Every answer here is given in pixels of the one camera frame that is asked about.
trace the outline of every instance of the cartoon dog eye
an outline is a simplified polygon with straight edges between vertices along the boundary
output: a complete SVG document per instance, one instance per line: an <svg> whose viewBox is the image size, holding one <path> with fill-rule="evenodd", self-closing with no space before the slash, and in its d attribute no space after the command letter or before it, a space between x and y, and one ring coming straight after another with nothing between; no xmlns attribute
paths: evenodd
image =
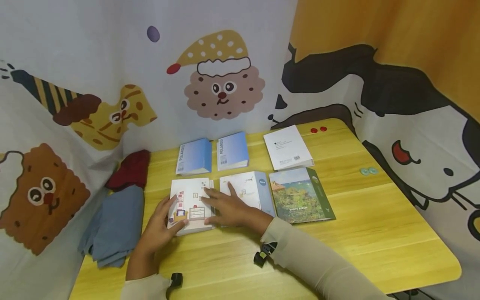
<svg viewBox="0 0 480 300"><path fill-rule="evenodd" d="M40 186L45 192L55 192L56 190L55 181L50 177L42 178L40 181Z"/></svg>
<svg viewBox="0 0 480 300"><path fill-rule="evenodd" d="M450 168L444 168L444 173L447 175L447 176L453 176L453 170L450 169Z"/></svg>
<svg viewBox="0 0 480 300"><path fill-rule="evenodd" d="M127 99L123 99L120 103L121 110L127 110L130 107L130 102Z"/></svg>
<svg viewBox="0 0 480 300"><path fill-rule="evenodd" d="M121 114L117 111L112 113L109 118L110 122L112 122L113 124L118 124L121 121Z"/></svg>
<svg viewBox="0 0 480 300"><path fill-rule="evenodd" d="M225 93L231 94L235 92L235 90L237 90L237 85L235 84L235 82L227 81L223 85L223 90L225 91Z"/></svg>
<svg viewBox="0 0 480 300"><path fill-rule="evenodd" d="M43 196L43 191L38 187L33 187L28 190L28 201L35 206L43 204Z"/></svg>
<svg viewBox="0 0 480 300"><path fill-rule="evenodd" d="M220 93L220 85L213 84L212 85L212 93L214 93L215 95L218 95L218 93Z"/></svg>

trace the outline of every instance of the purple dot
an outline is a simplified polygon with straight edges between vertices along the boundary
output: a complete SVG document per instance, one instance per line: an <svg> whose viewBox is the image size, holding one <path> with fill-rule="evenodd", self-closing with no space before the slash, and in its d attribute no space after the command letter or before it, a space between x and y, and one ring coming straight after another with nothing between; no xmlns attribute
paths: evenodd
<svg viewBox="0 0 480 300"><path fill-rule="evenodd" d="M150 26L147 29L147 37L152 42L156 43L160 39L160 33L158 32L158 29L155 28L155 26Z"/></svg>

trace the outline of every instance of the dark red fabric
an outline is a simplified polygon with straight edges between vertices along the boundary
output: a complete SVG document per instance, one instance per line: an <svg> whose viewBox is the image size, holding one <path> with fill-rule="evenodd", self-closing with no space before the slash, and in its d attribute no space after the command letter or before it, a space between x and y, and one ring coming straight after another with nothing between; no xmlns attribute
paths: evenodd
<svg viewBox="0 0 480 300"><path fill-rule="evenodd" d="M148 150L141 150L128 155L105 186L114 192L119 192L134 184L144 189L147 184L149 162L150 152Z"/></svg>

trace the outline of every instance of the orange curtain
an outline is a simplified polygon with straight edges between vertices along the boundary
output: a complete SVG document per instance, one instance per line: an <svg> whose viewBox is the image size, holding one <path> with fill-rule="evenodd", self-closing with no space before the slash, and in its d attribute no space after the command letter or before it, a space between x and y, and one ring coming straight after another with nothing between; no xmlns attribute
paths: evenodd
<svg viewBox="0 0 480 300"><path fill-rule="evenodd" d="M377 63L422 70L480 120L480 1L299 0L290 43L295 62L371 45Z"/></svg>

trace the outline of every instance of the beige sleeve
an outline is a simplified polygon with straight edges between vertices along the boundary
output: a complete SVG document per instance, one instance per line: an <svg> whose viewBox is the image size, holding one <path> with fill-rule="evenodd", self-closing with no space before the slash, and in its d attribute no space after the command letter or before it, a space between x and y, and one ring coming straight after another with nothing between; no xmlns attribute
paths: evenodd
<svg viewBox="0 0 480 300"><path fill-rule="evenodd" d="M170 280L160 274L137 280L125 281L120 300L166 300Z"/></svg>
<svg viewBox="0 0 480 300"><path fill-rule="evenodd" d="M391 299L330 247L278 217L261 241L277 242L271 255L275 264L300 277L326 300Z"/></svg>

